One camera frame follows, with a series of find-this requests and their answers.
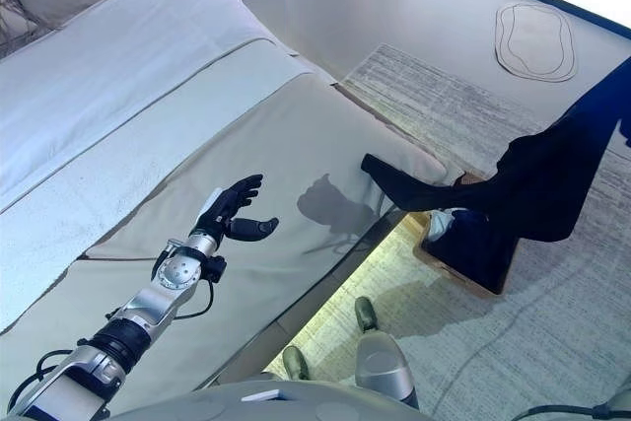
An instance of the area rug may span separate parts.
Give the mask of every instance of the area rug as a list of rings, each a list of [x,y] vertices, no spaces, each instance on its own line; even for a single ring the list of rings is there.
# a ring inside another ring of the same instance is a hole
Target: area rug
[[[520,105],[385,45],[343,86],[428,148],[486,175],[510,140],[544,128]],[[502,297],[480,299],[424,265],[412,255],[418,236],[396,228],[292,341],[313,378],[353,383],[353,302],[365,295],[410,363],[421,411],[439,421],[607,401],[631,373],[627,151],[605,153],[568,240],[522,241]],[[280,358],[270,370],[284,376]]]

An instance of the floor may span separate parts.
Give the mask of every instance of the floor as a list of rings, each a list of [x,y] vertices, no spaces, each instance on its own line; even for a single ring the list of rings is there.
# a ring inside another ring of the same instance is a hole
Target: floor
[[[524,81],[494,55],[495,13],[518,0],[244,0],[281,40],[345,77],[386,42],[551,122],[631,55],[631,40],[569,16],[579,72],[565,83]]]

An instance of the black cable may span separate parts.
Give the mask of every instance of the black cable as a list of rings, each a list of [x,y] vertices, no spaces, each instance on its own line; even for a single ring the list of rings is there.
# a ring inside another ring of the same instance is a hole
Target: black cable
[[[54,357],[55,355],[69,355],[72,354],[72,350],[68,350],[68,349],[61,349],[61,350],[53,350],[48,352],[47,354],[45,354],[43,357],[41,357],[39,359],[39,362],[37,362],[37,367],[35,368],[35,374],[37,375],[37,378],[39,379],[39,381],[41,382],[43,380],[43,376],[45,375],[45,373],[43,372],[43,363],[48,360],[50,357]]]
[[[41,371],[42,375],[48,375],[50,372],[52,372],[53,370],[55,370],[57,368],[57,366],[53,366],[53,367],[46,367],[45,369],[43,369]],[[11,395],[11,398],[9,399],[9,406],[7,407],[7,413],[9,411],[11,411],[11,409],[16,405],[16,403],[18,402],[18,398],[20,397],[20,395],[22,394],[22,391],[24,391],[24,389],[29,386],[30,384],[32,384],[34,381],[37,380],[39,374],[32,374],[30,377],[28,377],[26,380],[24,380],[20,386],[18,386],[16,388],[16,390],[13,392],[13,394]]]
[[[511,421],[520,421],[521,419],[542,413],[568,413],[582,414],[592,416],[593,419],[631,419],[631,411],[611,411],[607,404],[600,404],[594,408],[586,408],[582,406],[570,406],[567,404],[547,404],[543,406],[535,406],[528,411],[516,416]]]
[[[174,320],[191,319],[192,317],[198,317],[208,313],[208,310],[210,310],[210,307],[213,306],[213,301],[215,299],[215,290],[213,290],[213,284],[210,281],[208,282],[208,288],[210,289],[210,299],[208,300],[208,305],[206,305],[206,308],[204,308],[199,313],[193,313],[192,315],[176,316],[174,317]]]

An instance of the bed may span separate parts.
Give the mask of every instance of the bed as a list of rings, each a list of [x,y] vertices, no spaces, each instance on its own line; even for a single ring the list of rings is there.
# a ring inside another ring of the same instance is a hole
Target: bed
[[[241,0],[20,1],[38,33],[0,60],[0,402],[142,287],[215,187],[263,173],[240,217],[280,226],[222,244],[211,312],[170,327],[113,413],[198,386],[379,222],[391,203],[359,169],[365,153],[454,179]],[[206,298],[200,287],[183,311]]]

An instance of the silver robotic arm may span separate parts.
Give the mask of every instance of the silver robotic arm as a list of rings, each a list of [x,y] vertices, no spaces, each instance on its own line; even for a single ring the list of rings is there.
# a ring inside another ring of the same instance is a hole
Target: silver robotic arm
[[[263,176],[253,175],[229,189],[213,192],[187,240],[169,240],[154,265],[151,282],[109,322],[78,347],[9,411],[35,420],[88,421],[107,418],[107,403],[143,353],[175,319],[178,309],[205,279],[218,283],[226,261],[214,256],[223,237],[259,241],[278,219],[258,222],[233,219],[257,195]]]

